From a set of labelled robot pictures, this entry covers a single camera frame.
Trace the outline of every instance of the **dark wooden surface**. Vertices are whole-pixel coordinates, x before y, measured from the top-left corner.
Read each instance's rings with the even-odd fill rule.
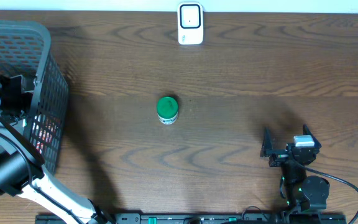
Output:
[[[52,35],[70,83],[56,177],[110,211],[241,212],[284,207],[280,169],[259,158],[309,125],[311,167],[358,186],[358,15],[205,13],[204,42],[180,46],[175,13],[0,11]],[[159,97],[180,115],[162,125]],[[358,196],[330,180],[328,211],[350,220]],[[0,197],[0,222],[47,211]]]

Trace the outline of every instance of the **wire mesh basket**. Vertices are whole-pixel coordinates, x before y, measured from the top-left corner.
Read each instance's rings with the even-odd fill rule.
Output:
[[[68,85],[50,53],[49,31],[36,22],[0,21],[0,75],[32,77],[30,110],[23,120],[23,136],[43,155],[55,173]]]

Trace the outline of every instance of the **small container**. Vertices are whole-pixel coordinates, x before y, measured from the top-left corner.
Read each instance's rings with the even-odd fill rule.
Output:
[[[170,96],[161,98],[157,103],[157,114],[161,123],[173,124],[178,118],[178,102]]]

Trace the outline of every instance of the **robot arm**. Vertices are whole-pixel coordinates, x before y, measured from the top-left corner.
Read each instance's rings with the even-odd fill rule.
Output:
[[[352,187],[357,193],[358,188],[350,182],[306,167],[315,159],[321,144],[310,132],[307,125],[303,125],[303,135],[294,136],[294,143],[287,143],[286,149],[273,149],[268,129],[265,129],[264,142],[260,151],[261,157],[269,157],[270,167],[281,167],[280,195],[287,199],[289,210],[282,212],[286,223],[292,218],[305,215],[317,215],[319,222],[323,221],[321,211],[326,209],[329,195],[329,182],[315,175],[307,176],[306,171],[322,175]],[[349,224],[358,218],[358,210]]]
[[[37,202],[66,223],[115,223],[90,200],[54,178],[34,146],[1,117],[0,145],[0,195]]]

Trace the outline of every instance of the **white device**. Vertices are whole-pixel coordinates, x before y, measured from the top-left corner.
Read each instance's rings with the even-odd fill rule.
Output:
[[[178,6],[179,44],[200,44],[204,38],[203,7],[197,2],[185,2]]]
[[[95,214],[95,209],[91,201],[77,195],[65,187],[48,172],[44,165],[42,165],[42,171],[44,172],[44,177],[41,179],[34,179],[32,183],[61,206],[69,209],[72,214],[77,216],[83,223],[88,223]],[[72,215],[67,214],[67,212],[48,201],[44,196],[32,189],[30,185],[26,185],[22,189],[22,193],[17,196],[27,198],[40,204],[44,208],[58,215],[66,223],[78,224]]]

